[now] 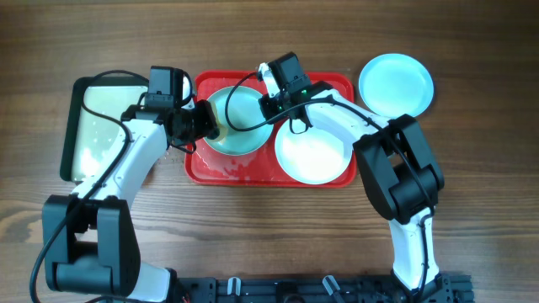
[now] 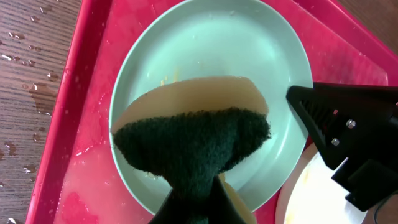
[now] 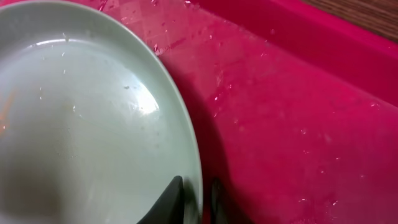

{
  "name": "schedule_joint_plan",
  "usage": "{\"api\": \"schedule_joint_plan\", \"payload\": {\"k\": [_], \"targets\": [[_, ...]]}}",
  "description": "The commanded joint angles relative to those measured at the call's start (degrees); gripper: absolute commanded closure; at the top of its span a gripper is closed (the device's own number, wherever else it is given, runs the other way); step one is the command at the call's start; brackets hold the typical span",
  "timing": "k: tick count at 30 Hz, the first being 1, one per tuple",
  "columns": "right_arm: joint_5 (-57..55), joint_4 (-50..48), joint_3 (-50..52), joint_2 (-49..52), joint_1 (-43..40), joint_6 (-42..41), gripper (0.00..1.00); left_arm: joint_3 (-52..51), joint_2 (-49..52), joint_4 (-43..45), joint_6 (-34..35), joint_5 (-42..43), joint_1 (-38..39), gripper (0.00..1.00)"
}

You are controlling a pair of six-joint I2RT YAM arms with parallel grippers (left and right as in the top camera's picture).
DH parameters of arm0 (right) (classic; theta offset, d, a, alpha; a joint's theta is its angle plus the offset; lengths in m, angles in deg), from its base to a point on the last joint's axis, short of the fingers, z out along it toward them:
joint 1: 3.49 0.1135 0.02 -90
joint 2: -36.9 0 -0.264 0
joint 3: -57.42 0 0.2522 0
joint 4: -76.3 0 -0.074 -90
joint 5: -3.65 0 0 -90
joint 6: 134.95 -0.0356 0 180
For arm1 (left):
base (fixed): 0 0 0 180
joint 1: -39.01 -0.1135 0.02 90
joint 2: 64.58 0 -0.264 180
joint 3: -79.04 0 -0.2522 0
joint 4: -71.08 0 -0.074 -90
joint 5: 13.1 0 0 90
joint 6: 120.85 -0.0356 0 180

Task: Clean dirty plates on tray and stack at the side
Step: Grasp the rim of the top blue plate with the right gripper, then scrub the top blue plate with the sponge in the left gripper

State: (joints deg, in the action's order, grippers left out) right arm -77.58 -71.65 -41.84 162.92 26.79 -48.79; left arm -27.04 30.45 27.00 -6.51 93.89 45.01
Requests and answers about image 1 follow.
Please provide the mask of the light blue plate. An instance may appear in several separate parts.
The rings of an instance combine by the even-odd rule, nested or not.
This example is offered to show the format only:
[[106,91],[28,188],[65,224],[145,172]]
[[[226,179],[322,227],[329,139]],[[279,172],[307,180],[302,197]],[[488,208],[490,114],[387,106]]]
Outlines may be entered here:
[[[222,88],[213,93],[207,101],[214,103],[219,111],[219,120],[228,127],[226,137],[221,141],[206,143],[215,151],[229,156],[242,156],[254,152],[265,144],[273,132],[273,125],[262,125],[255,130],[236,131],[228,123],[225,116],[225,105],[232,87]],[[239,86],[228,103],[228,117],[238,129],[247,129],[265,121],[259,107],[262,94],[253,88]]]
[[427,68],[398,53],[377,56],[362,69],[358,89],[366,106],[375,114],[397,118],[421,115],[435,96],[435,85]]

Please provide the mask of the green yellow sponge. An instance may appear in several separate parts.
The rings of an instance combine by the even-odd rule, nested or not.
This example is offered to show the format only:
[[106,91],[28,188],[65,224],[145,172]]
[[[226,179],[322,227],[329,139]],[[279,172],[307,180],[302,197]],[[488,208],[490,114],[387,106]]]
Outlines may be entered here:
[[211,112],[215,118],[215,125],[211,133],[207,136],[207,138],[210,141],[221,141],[226,137],[228,133],[228,127],[225,126],[219,120],[219,111],[217,109],[217,106],[214,103],[210,103],[210,106],[211,106]]

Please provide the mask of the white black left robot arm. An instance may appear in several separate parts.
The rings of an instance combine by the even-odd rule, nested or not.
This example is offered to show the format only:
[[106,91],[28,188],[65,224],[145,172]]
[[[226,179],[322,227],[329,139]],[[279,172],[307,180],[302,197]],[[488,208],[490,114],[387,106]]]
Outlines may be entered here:
[[192,109],[134,104],[117,122],[120,133],[95,175],[45,202],[44,247],[36,264],[45,268],[51,290],[165,302],[175,274],[142,262],[130,207],[165,151],[216,137],[216,118],[201,100]]

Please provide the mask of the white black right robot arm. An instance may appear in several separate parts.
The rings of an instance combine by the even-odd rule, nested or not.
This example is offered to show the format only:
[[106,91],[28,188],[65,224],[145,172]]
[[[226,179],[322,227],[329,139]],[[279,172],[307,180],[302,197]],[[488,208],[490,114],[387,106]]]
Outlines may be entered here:
[[439,273],[432,223],[444,177],[418,121],[373,114],[326,82],[292,95],[265,94],[259,104],[271,124],[297,118],[352,147],[366,196],[390,226],[393,276],[410,294],[426,290]]

